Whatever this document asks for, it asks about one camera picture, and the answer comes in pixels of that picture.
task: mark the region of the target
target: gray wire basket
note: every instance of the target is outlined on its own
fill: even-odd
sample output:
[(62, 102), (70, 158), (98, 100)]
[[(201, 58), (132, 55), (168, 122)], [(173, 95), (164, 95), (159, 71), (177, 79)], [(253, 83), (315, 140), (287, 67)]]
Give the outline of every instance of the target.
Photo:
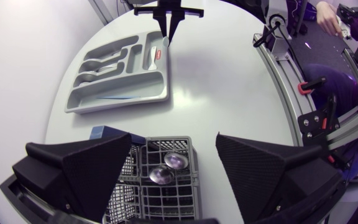
[[(174, 170), (175, 180), (158, 185), (149, 178), (154, 167), (164, 165), (164, 155), (177, 152), (189, 166)], [(189, 137), (146, 138), (146, 145), (132, 145), (119, 182), (111, 195), (105, 223), (129, 223), (133, 218), (149, 220), (196, 220), (201, 218), (197, 153)]]

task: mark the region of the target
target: utensil compartment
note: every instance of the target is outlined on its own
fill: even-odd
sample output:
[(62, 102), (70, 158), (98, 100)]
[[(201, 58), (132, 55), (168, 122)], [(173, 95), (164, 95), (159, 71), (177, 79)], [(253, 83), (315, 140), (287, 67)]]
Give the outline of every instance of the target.
[(135, 35), (132, 37), (127, 37), (121, 40), (108, 43), (106, 45), (98, 47), (97, 49), (93, 49), (89, 51), (85, 55), (84, 60), (88, 60), (91, 58), (105, 59), (111, 57), (115, 53), (118, 53), (123, 47), (136, 44), (138, 40), (139, 40), (139, 36)]
[(146, 43), (144, 47), (144, 58), (143, 58), (143, 69), (148, 70), (150, 65), (152, 64), (152, 59), (150, 55), (151, 48), (153, 46), (157, 46), (157, 51), (160, 46), (162, 46), (162, 34), (160, 31), (151, 32), (147, 34)]
[(97, 72), (100, 68), (103, 68), (112, 63), (116, 63), (121, 59), (124, 59), (128, 54), (128, 49), (122, 49), (118, 56), (107, 58), (106, 60), (100, 59), (88, 59), (84, 61), (79, 69), (81, 72)]
[(95, 82), (105, 78), (114, 77), (120, 75), (124, 71), (124, 62), (119, 62), (117, 67), (105, 69), (102, 72), (83, 72), (79, 74), (74, 81), (73, 87), (78, 87), (81, 83), (84, 82)]
[(160, 72), (143, 73), (126, 77), (117, 77), (103, 82), (89, 83), (79, 86), (71, 92), (67, 109), (82, 106), (108, 105), (112, 101), (124, 101), (113, 99), (100, 99), (104, 96), (134, 96), (134, 99), (159, 96), (164, 89), (163, 76)]
[(142, 63), (142, 48), (143, 46), (140, 44), (131, 47), (131, 50), (129, 51), (128, 64), (126, 69), (127, 73), (136, 72), (140, 68), (140, 64)]

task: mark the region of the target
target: cutlery tray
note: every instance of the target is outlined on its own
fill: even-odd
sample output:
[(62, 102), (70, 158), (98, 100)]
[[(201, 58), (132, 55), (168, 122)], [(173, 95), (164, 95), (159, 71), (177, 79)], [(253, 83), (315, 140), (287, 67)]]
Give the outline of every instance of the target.
[[(149, 70), (154, 46), (157, 69)], [(78, 68), (65, 112), (82, 114), (166, 100), (167, 46), (161, 32), (153, 31), (90, 50)]]

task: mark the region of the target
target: red clamp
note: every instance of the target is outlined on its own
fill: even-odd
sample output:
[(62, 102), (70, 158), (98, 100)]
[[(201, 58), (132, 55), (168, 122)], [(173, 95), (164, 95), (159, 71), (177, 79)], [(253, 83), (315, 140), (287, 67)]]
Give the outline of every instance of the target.
[(310, 94), (312, 90), (322, 86), (326, 81), (326, 77), (319, 77), (310, 82), (299, 83), (298, 90), (302, 95)]

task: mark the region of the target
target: small sticker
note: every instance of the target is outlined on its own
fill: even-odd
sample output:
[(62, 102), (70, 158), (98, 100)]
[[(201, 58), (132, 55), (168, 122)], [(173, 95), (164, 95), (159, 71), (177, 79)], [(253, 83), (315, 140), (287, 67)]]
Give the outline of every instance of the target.
[(161, 57), (161, 50), (158, 50), (157, 51), (157, 60), (160, 59), (160, 57)]

